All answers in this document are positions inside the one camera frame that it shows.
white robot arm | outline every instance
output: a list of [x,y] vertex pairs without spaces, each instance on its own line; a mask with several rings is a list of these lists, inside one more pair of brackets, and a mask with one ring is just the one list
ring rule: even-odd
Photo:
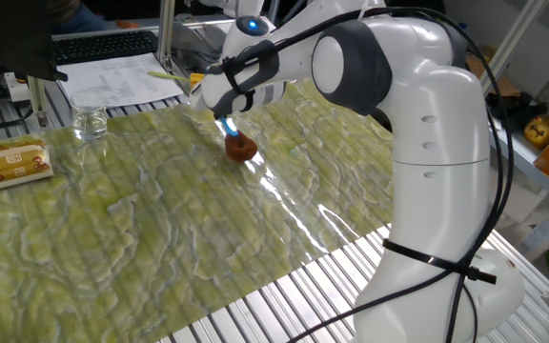
[[[465,46],[454,30],[389,15],[311,30],[344,13],[379,7],[381,0],[315,0],[277,30],[258,17],[239,17],[222,63],[211,66],[192,91],[193,106],[225,117],[276,101],[285,81],[312,77],[329,101],[362,115],[381,110],[390,117],[395,133],[392,244],[357,306],[441,274],[437,260],[460,261],[476,242],[489,204],[482,89],[472,73],[459,68]],[[306,39],[275,54],[262,53],[298,34]],[[249,67],[229,63],[247,55],[255,57]],[[518,308],[524,286],[516,266],[499,252],[478,251],[471,265],[497,277],[496,285],[465,283],[476,300],[476,330],[482,335]],[[354,343],[444,342],[457,281],[452,273],[356,314]],[[464,293],[453,342],[471,341],[474,329],[472,304]]]

slotted metal table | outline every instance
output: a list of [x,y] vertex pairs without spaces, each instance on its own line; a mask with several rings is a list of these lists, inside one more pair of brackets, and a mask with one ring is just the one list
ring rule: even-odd
[[[230,22],[204,25],[230,25]],[[194,26],[200,33],[200,26]],[[208,34],[201,35],[209,41]],[[71,126],[69,101],[53,82],[46,82],[50,127]],[[172,107],[187,102],[185,95],[148,104],[108,109],[109,117],[133,115]],[[21,117],[28,108],[17,109],[10,100],[0,99],[0,123]],[[0,140],[37,133],[35,120],[0,129]],[[360,290],[376,271],[389,235],[385,226],[346,247],[332,252],[274,283],[255,291],[215,313],[172,333],[160,343],[207,342],[287,342],[290,338],[338,314],[349,311]],[[518,251],[494,232],[486,248],[505,253],[520,269],[526,295],[518,311],[503,325],[482,337],[479,342],[549,343],[549,309],[541,295],[549,293],[547,280]],[[348,342],[354,334],[353,319],[347,318],[315,333],[305,342]]]

paper sheet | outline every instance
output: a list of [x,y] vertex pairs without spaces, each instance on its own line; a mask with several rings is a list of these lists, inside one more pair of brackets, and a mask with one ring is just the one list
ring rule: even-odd
[[165,72],[152,53],[58,69],[69,76],[68,82],[59,82],[69,99],[80,91],[100,91],[110,101],[111,108],[145,104],[183,93],[173,80],[148,75],[148,71]]

green patterned mat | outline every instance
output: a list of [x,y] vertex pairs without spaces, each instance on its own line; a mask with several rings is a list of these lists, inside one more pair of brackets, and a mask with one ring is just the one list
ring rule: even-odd
[[234,122],[245,165],[187,106],[43,132],[55,177],[0,191],[0,342],[152,343],[391,222],[375,120],[300,83]]

clear glass cup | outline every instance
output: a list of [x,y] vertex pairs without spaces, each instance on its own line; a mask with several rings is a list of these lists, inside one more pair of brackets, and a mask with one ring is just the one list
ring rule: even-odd
[[95,141],[107,132],[109,101],[98,91],[80,91],[71,98],[73,131],[83,141]]

